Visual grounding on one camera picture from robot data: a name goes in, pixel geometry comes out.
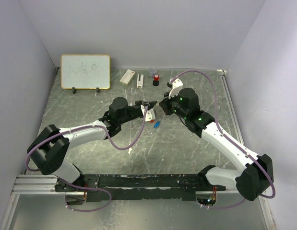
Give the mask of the blue key tag with key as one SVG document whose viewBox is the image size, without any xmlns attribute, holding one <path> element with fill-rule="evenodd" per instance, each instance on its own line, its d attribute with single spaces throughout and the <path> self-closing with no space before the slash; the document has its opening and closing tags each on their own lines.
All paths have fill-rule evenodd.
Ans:
<svg viewBox="0 0 297 230">
<path fill-rule="evenodd" d="M 154 124 L 154 128 L 158 128 L 160 126 L 160 121 L 157 121 L 155 124 Z"/>
</svg>

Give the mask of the metal key organizer red handle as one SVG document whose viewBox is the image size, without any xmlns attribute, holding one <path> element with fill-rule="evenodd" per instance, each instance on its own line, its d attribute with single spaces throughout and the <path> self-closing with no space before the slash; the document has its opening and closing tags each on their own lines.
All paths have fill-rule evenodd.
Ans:
<svg viewBox="0 0 297 230">
<path fill-rule="evenodd" d="M 155 106 L 153 109 L 155 109 L 156 112 L 156 119 L 151 121 L 150 123 L 160 120 L 165 115 L 162 108 L 159 105 Z"/>
</svg>

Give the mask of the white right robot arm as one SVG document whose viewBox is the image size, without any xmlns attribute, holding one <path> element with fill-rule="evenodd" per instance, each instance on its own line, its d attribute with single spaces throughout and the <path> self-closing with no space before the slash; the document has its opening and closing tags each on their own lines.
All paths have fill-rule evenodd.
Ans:
<svg viewBox="0 0 297 230">
<path fill-rule="evenodd" d="M 177 115 L 188 130 L 211 143 L 235 166 L 235 170 L 207 166 L 198 179 L 202 190 L 214 185 L 235 188 L 248 201 L 254 201 L 273 185 L 273 161 L 267 155 L 259 155 L 230 136 L 209 113 L 200 109 L 199 98 L 191 88 L 164 94 L 159 103 L 165 115 Z"/>
</svg>

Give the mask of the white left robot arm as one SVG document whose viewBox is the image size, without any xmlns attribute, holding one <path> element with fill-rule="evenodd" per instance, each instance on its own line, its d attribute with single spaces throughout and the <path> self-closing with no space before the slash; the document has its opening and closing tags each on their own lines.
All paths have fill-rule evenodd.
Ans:
<svg viewBox="0 0 297 230">
<path fill-rule="evenodd" d="M 33 171 L 28 166 L 32 160 L 37 167 L 35 171 L 54 175 L 64 180 L 71 190 L 79 191 L 85 184 L 84 175 L 74 164 L 65 161 L 67 151 L 96 140 L 107 139 L 113 144 L 112 138 L 121 131 L 122 124 L 137 118 L 142 118 L 143 123 L 154 120 L 156 104 L 156 101 L 136 101 L 129 105 L 126 98 L 117 97 L 103 117 L 92 123 L 71 128 L 49 125 L 28 148 L 25 167 Z"/>
</svg>

